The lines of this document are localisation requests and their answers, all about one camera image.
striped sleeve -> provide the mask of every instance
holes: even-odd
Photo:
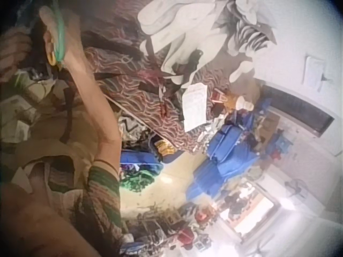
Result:
[[[87,190],[102,221],[121,228],[119,179],[114,167],[104,161],[94,161]]]

hand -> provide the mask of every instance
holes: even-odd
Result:
[[[63,14],[65,25],[65,56],[63,62],[67,69],[74,69],[86,60],[81,43],[80,20],[79,17],[70,10],[63,10]],[[58,42],[55,15],[49,7],[43,6],[39,10],[39,16],[47,26],[47,32],[44,34],[46,51],[52,52],[54,50],[54,44],[51,42],[51,37],[54,39],[54,42]]]
[[[12,28],[0,37],[0,82],[8,82],[17,65],[31,50],[31,39],[25,28]]]

person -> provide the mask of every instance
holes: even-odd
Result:
[[[52,52],[51,39],[57,42],[54,14],[44,6],[39,15],[47,26],[46,50]],[[18,145],[15,177],[21,182],[1,185],[1,235],[17,256],[118,256],[121,136],[84,54],[79,19],[70,11],[64,17],[63,65],[87,114],[73,110],[68,143],[59,140],[66,123],[66,112],[60,112],[42,115],[31,137]],[[2,87],[31,47],[22,29],[13,28],[0,38]]]

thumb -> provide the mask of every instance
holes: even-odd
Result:
[[[58,38],[57,23],[53,11],[49,7],[43,6],[39,9],[39,16],[41,17],[43,23],[47,26],[54,40],[56,41]]]

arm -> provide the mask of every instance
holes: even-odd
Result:
[[[52,51],[51,36],[57,42],[57,30],[54,14],[44,6],[40,10],[40,17],[47,25],[48,31],[44,35],[47,51]],[[98,133],[98,152],[96,160],[110,164],[116,173],[120,166],[121,136],[118,123],[113,111],[104,97],[100,87],[96,84],[91,67],[83,51],[78,17],[69,12],[65,19],[66,52],[64,64],[70,71],[86,110]]]

